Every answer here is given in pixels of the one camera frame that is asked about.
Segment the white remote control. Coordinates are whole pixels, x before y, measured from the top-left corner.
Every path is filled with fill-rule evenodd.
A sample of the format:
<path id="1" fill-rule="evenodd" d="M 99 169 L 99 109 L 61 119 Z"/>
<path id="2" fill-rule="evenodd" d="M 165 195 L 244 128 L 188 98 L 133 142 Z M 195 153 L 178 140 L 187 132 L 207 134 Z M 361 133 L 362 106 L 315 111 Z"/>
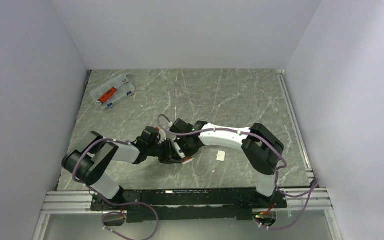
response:
<path id="1" fill-rule="evenodd" d="M 186 156 L 176 142 L 174 142 L 173 145 L 174 145 L 174 148 L 175 148 L 177 154 L 179 155 L 181 163 L 183 165 L 188 164 L 188 163 L 193 161 L 194 158 L 191 156 Z"/>

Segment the white battery cover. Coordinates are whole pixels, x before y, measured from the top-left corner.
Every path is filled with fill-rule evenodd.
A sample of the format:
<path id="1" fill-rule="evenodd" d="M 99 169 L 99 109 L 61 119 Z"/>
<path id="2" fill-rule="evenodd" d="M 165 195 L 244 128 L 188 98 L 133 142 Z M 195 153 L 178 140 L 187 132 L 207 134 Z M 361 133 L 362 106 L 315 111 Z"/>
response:
<path id="1" fill-rule="evenodd" d="M 216 161 L 224 162 L 226 158 L 226 153 L 224 151 L 219 150 L 216 155 Z"/>

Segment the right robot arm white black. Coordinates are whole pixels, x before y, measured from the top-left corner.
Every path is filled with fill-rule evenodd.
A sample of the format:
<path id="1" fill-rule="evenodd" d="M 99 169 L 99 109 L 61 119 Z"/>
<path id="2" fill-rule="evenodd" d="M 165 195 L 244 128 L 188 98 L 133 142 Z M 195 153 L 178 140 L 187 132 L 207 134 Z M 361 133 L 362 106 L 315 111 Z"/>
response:
<path id="1" fill-rule="evenodd" d="M 168 130 L 176 136 L 174 142 L 186 156 L 194 155 L 200 148 L 207 146 L 242 151 L 258 172 L 256 203 L 267 208 L 275 201 L 276 170 L 285 146 L 263 124 L 234 128 L 206 121 L 197 121 L 192 125 L 178 118 Z"/>

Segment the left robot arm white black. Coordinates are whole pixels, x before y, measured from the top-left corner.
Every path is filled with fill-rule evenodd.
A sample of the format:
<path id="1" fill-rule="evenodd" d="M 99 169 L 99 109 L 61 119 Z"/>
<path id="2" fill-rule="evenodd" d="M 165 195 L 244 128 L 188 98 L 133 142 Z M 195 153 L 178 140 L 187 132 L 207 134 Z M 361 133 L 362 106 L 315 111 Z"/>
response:
<path id="1" fill-rule="evenodd" d="M 162 139 L 158 128 L 147 126 L 133 142 L 91 131 L 65 155 L 61 165 L 77 182 L 101 194 L 109 209 L 117 210 L 125 202 L 125 190 L 106 174 L 107 167 L 113 160 L 138 165 L 148 157 L 155 157 L 162 164 L 182 162 L 174 143 Z"/>

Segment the clear plastic organizer box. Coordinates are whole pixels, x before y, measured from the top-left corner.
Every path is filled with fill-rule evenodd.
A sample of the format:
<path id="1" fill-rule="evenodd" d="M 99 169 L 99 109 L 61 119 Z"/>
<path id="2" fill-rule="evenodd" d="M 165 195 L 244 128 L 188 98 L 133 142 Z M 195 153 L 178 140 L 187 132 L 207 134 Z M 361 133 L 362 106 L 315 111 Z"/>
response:
<path id="1" fill-rule="evenodd" d="M 116 104 L 136 93 L 129 77 L 130 73 L 118 75 L 90 91 L 95 105 L 103 110 L 113 108 Z"/>

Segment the black base frame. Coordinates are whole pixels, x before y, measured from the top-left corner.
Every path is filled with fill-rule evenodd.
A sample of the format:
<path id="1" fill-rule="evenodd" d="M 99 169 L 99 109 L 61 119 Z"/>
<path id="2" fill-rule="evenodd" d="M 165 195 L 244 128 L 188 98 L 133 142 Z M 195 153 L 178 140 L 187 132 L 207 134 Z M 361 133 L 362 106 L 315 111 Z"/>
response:
<path id="1" fill-rule="evenodd" d="M 128 223 L 159 220 L 236 219 L 250 221 L 253 215 L 268 209 L 287 208 L 280 193 L 266 197 L 254 187 L 126 190 L 124 207 Z M 152 206 L 151 209 L 142 203 Z"/>

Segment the red handled tool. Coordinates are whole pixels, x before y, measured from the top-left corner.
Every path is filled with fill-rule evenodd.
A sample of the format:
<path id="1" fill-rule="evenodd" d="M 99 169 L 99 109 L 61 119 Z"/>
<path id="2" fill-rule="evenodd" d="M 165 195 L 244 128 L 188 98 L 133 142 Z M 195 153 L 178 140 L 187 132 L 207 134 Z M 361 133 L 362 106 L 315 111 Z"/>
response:
<path id="1" fill-rule="evenodd" d="M 112 87 L 111 89 L 107 90 L 99 99 L 98 101 L 101 104 L 104 104 L 107 102 L 115 93 L 117 92 L 117 89 L 115 87 Z"/>

